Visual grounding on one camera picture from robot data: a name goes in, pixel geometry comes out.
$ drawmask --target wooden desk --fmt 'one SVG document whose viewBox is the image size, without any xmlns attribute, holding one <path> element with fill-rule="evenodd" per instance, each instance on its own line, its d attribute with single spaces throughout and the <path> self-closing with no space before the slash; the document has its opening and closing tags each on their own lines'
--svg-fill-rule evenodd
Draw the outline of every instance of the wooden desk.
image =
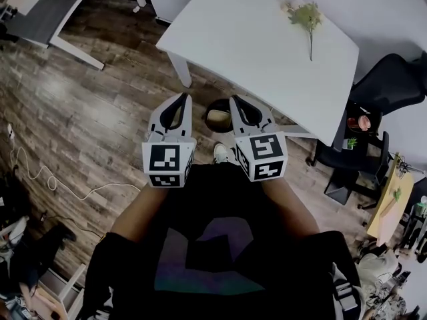
<svg viewBox="0 0 427 320">
<path fill-rule="evenodd" d="M 399 154 L 397 153 L 386 186 L 367 227 L 367 233 L 377 238 L 377 246 L 387 243 L 393 236 L 414 187 L 414 179 L 411 173 L 399 177 L 398 162 Z M 394 192 L 399 188 L 401 195 L 396 202 Z"/>
</svg>

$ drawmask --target desk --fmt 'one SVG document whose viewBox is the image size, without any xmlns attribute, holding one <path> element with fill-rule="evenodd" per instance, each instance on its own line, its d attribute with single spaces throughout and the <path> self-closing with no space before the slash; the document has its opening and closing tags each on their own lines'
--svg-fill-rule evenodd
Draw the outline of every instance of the desk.
<svg viewBox="0 0 427 320">
<path fill-rule="evenodd" d="M 277 109 L 326 145 L 352 86 L 357 45 L 322 16 L 313 61 L 306 31 L 281 10 L 286 0 L 191 0 L 163 34 L 184 86 L 194 63 Z"/>
<path fill-rule="evenodd" d="M 60 38 L 59 33 L 82 0 L 39 0 L 26 15 L 18 13 L 6 22 L 7 33 L 47 48 L 52 44 L 103 69 L 104 64 Z M 145 0 L 137 0 L 144 6 Z"/>
<path fill-rule="evenodd" d="M 399 177 L 398 162 L 399 154 L 397 153 L 390 170 L 390 175 L 387 178 L 386 186 L 382 190 L 381 198 L 374 210 L 374 215 L 367 226 L 367 233 L 377 238 L 377 246 L 388 242 L 393 236 L 393 232 L 399 225 L 412 188 L 414 187 L 414 179 L 411 173 L 408 172 L 402 178 Z M 393 202 L 393 192 L 398 188 L 401 190 L 400 198 L 397 202 Z"/>
</svg>

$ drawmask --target backpack strap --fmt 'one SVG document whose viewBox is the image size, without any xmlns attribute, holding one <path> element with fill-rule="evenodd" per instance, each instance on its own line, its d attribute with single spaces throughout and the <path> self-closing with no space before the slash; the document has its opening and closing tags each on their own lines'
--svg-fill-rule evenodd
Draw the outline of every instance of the backpack strap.
<svg viewBox="0 0 427 320">
<path fill-rule="evenodd" d="M 363 308 L 361 307 L 363 300 L 360 298 L 360 293 L 347 281 L 344 274 L 336 267 L 336 264 L 333 263 L 332 265 L 330 276 L 332 278 L 336 320 L 357 320 Z"/>
</svg>

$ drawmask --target office chair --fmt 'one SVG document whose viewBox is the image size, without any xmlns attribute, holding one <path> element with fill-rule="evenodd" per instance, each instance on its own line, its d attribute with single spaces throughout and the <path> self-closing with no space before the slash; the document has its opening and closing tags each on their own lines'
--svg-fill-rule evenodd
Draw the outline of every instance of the office chair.
<svg viewBox="0 0 427 320">
<path fill-rule="evenodd" d="M 346 124 L 340 125 L 334 144 L 331 147 L 325 146 L 318 141 L 314 159 L 307 158 L 306 163 L 315 166 L 317 161 L 335 168 L 325 194 L 345 205 L 352 191 L 361 193 L 373 199 L 380 196 L 379 190 L 372 190 L 356 184 L 359 173 L 369 178 L 375 184 L 381 185 L 388 171 L 388 152 L 389 136 L 385 131 L 383 139 L 375 136 L 357 137 L 358 144 L 353 150 L 342 149 L 345 138 L 355 137 L 354 134 L 346 128 Z M 381 150 L 379 157 L 372 157 L 368 154 L 368 145 L 371 144 Z"/>
<path fill-rule="evenodd" d="M 353 86 L 349 101 L 383 115 L 421 103 L 427 94 L 426 63 L 424 52 L 412 63 L 394 53 L 387 55 Z"/>
</svg>

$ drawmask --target person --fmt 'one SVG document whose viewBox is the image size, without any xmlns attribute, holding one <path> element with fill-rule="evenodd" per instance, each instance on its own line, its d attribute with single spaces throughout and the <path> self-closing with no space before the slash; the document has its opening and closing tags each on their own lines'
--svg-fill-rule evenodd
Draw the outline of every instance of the person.
<svg viewBox="0 0 427 320">
<path fill-rule="evenodd" d="M 33 298 L 38 297 L 36 288 L 39 279 L 52 265 L 56 252 L 63 246 L 65 240 L 75 241 L 75 233 L 64 224 L 58 223 L 29 247 L 20 245 L 14 248 L 15 253 L 11 259 L 11 283 L 19 286 L 23 297 L 23 300 L 20 300 L 21 305 L 23 309 L 27 309 L 32 319 L 38 319 L 37 312 L 33 308 Z"/>
<path fill-rule="evenodd" d="M 146 185 L 117 218 L 93 252 L 82 319 L 336 318 L 334 264 L 360 286 L 344 236 L 320 233 L 285 179 L 251 183 L 220 143 L 214 157 L 181 189 Z M 345 319 L 360 318 L 356 302 Z"/>
</svg>

